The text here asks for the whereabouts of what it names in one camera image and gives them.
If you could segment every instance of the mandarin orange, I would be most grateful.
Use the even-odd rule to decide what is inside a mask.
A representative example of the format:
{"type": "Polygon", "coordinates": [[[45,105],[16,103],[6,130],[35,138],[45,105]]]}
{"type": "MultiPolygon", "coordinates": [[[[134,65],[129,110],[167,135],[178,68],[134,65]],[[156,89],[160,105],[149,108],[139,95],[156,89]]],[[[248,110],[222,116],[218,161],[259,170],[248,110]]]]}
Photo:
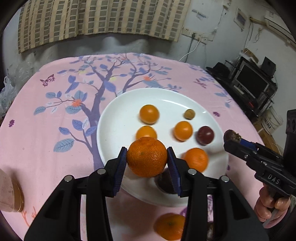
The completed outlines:
{"type": "Polygon", "coordinates": [[[157,139],[157,134],[151,126],[142,126],[136,133],[136,139],[140,139],[141,137],[152,137],[157,139]]]}
{"type": "Polygon", "coordinates": [[[159,118],[159,111],[154,105],[147,104],[140,109],[139,116],[144,123],[154,124],[159,118]]]}
{"type": "Polygon", "coordinates": [[[127,164],[139,177],[155,177],[167,162],[167,151],[163,143],[152,137],[134,141],[127,152],[127,164]]]}
{"type": "Polygon", "coordinates": [[[193,133],[191,124],[188,121],[180,121],[174,128],[174,136],[180,141],[188,140],[193,133]]]}
{"type": "Polygon", "coordinates": [[[208,165],[209,157],[207,153],[200,148],[192,148],[188,150],[182,157],[189,168],[193,168],[199,172],[203,172],[208,165]]]}
{"type": "Polygon", "coordinates": [[[154,224],[154,231],[166,240],[178,240],[182,237],[184,224],[184,216],[180,214],[167,213],[156,220],[154,224]]]}

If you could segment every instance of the white wall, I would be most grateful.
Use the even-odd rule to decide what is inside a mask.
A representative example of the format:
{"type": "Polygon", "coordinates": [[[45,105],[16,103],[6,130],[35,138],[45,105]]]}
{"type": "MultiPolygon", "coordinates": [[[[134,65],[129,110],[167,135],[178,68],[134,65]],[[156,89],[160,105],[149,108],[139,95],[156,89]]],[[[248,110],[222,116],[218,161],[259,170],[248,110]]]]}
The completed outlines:
{"type": "MultiPolygon", "coordinates": [[[[206,53],[204,45],[200,44],[196,51],[189,55],[187,62],[203,67],[206,59],[207,66],[214,66],[219,61],[224,62],[225,59],[236,58],[244,45],[247,30],[241,32],[233,21],[234,15],[237,7],[247,11],[253,1],[233,0],[230,10],[225,11],[226,15],[224,14],[221,19],[214,42],[206,46],[206,53]]],[[[222,9],[222,0],[191,0],[184,26],[193,31],[210,32],[217,26],[222,9]],[[207,15],[208,18],[198,19],[192,9],[207,15]]],[[[20,12],[13,17],[3,35],[4,66],[12,75],[17,66],[24,64],[25,61],[29,62],[36,71],[44,64],[56,59],[96,53],[143,52],[179,60],[187,53],[190,44],[190,38],[183,35],[177,43],[171,43],[140,35],[98,34],[51,43],[18,54],[19,14],[20,12]]]]}
{"type": "MultiPolygon", "coordinates": [[[[252,17],[263,19],[265,11],[266,8],[257,6],[255,11],[252,12],[252,17]]],[[[252,39],[247,44],[247,48],[256,55],[259,59],[259,64],[262,64],[265,56],[276,64],[275,77],[278,83],[278,90],[273,98],[273,107],[283,118],[284,123],[273,133],[273,137],[277,144],[284,147],[286,142],[287,111],[296,109],[296,50],[286,45],[282,38],[266,28],[260,34],[259,41],[254,43],[259,27],[262,26],[254,25],[252,39]]]]}
{"type": "MultiPolygon", "coordinates": [[[[246,28],[242,32],[233,21],[237,8],[240,8],[247,16],[262,19],[270,6],[264,0],[232,0],[229,11],[224,11],[214,41],[209,42],[206,46],[200,44],[196,51],[189,55],[188,63],[201,67],[212,67],[219,61],[223,63],[225,60],[234,60],[238,56],[239,51],[244,47],[250,22],[247,21],[246,28]]],[[[222,9],[222,0],[191,0],[184,26],[193,31],[211,32],[219,22],[222,9]],[[208,18],[198,19],[192,9],[201,12],[208,18]]],[[[46,44],[18,54],[19,14],[18,11],[3,34],[4,68],[12,76],[16,75],[16,72],[22,67],[24,69],[31,68],[34,73],[41,66],[53,60],[88,54],[137,52],[179,60],[187,53],[190,44],[190,38],[183,35],[180,36],[177,43],[171,43],[141,35],[98,34],[46,44]]],[[[259,41],[253,43],[258,28],[259,25],[254,25],[253,36],[247,47],[253,51],[260,62],[267,56],[276,63],[279,89],[274,97],[274,108],[285,122],[286,111],[296,108],[296,95],[293,93],[293,90],[296,89],[296,81],[294,81],[296,52],[291,47],[285,46],[283,40],[266,29],[260,35],[259,41]]],[[[284,129],[283,125],[274,133],[275,140],[282,147],[284,147],[286,138],[284,129]]]]}

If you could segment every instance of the glass jar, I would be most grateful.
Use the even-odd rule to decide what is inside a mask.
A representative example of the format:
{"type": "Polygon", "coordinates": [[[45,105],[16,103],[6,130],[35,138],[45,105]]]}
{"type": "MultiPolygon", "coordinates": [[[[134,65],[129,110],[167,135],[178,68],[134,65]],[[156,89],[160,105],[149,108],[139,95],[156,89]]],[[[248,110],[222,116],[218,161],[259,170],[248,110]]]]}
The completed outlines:
{"type": "Polygon", "coordinates": [[[23,207],[24,197],[17,181],[0,169],[0,210],[21,212],[23,207]]]}

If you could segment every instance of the curtain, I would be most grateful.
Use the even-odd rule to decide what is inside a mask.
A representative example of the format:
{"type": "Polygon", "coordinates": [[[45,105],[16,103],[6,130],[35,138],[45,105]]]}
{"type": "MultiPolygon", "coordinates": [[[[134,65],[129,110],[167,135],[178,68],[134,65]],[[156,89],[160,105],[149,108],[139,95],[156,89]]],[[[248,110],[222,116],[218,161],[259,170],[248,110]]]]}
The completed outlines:
{"type": "Polygon", "coordinates": [[[178,41],[190,0],[29,0],[18,27],[19,53],[99,33],[144,34],[178,41]]]}

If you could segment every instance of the metal screw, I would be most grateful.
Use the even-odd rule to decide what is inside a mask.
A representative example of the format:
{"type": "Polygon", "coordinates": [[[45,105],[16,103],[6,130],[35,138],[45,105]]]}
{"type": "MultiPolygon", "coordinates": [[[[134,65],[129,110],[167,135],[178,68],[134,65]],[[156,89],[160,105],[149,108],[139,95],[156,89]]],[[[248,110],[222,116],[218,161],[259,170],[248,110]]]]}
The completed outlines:
{"type": "Polygon", "coordinates": [[[197,174],[197,170],[192,169],[192,168],[188,169],[187,172],[188,172],[188,174],[190,174],[190,175],[195,175],[195,174],[197,174]]]}
{"type": "Polygon", "coordinates": [[[71,181],[73,178],[72,178],[72,176],[71,175],[67,175],[67,176],[65,176],[65,178],[64,178],[64,180],[66,181],[66,182],[69,182],[69,181],[71,181]]]}
{"type": "Polygon", "coordinates": [[[227,182],[229,182],[229,177],[227,177],[227,176],[222,176],[222,177],[221,177],[221,180],[222,180],[223,182],[227,183],[227,182]]]}
{"type": "Polygon", "coordinates": [[[96,171],[98,174],[103,175],[106,173],[106,170],[104,168],[100,168],[96,171]]]}

